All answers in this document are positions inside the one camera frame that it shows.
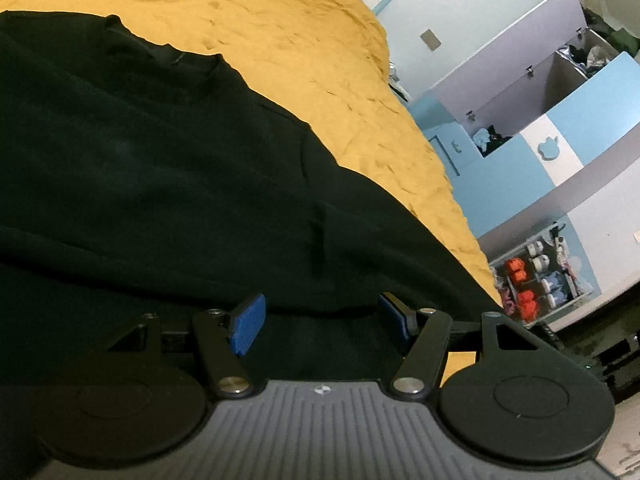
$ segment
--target light blue cabinet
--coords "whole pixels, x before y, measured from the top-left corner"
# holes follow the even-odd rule
[[[586,166],[640,123],[640,64],[623,52],[547,116]]]
[[[484,250],[566,214],[640,157],[638,63],[622,53],[587,79],[556,52],[617,54],[585,26],[579,0],[545,0],[410,108]],[[471,136],[489,125],[513,137],[482,158]]]
[[[471,137],[458,123],[442,124],[423,134],[442,160],[450,180],[460,176],[467,166],[482,160]]]
[[[452,181],[476,238],[531,206],[554,183],[522,136],[513,137]]]

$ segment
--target black garment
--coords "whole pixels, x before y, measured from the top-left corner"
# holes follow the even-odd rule
[[[222,56],[151,44],[116,16],[0,14],[0,132],[5,381],[140,312],[185,317],[254,291],[270,315],[246,365],[279,378],[397,366],[372,315],[386,290],[460,320],[497,309]]]
[[[495,126],[493,125],[489,126],[487,131],[489,132],[489,142],[486,144],[485,150],[483,151],[482,148],[478,147],[482,156],[491,155],[495,150],[500,148],[500,146],[511,140],[511,137],[503,137],[501,134],[497,133],[495,131]]]

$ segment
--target blue rubber pad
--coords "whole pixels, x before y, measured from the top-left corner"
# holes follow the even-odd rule
[[[411,335],[402,313],[384,296],[378,296],[378,313],[389,339],[400,353],[408,351]]]
[[[242,303],[231,314],[229,346],[235,355],[243,356],[249,351],[264,325],[267,301],[263,294],[258,294]]]

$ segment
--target logo emblem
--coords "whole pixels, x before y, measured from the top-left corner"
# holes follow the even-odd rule
[[[551,137],[547,137],[545,142],[542,142],[538,146],[538,152],[544,160],[556,160],[560,155],[558,138],[552,139]]]
[[[331,388],[329,388],[326,384],[320,384],[314,388],[314,392],[318,395],[326,395],[331,393]]]

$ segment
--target orange item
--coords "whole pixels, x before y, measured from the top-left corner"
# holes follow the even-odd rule
[[[519,270],[524,270],[524,260],[521,258],[512,258],[511,260],[507,260],[504,266],[507,268],[509,273],[513,274]]]
[[[518,303],[530,303],[536,301],[536,293],[533,290],[525,290],[518,294]]]
[[[538,302],[529,301],[518,306],[520,317],[525,323],[533,323],[538,318]]]
[[[518,272],[514,272],[511,275],[511,279],[513,280],[513,283],[515,285],[522,285],[523,283],[526,283],[529,281],[529,275],[526,273],[525,270],[519,270]]]

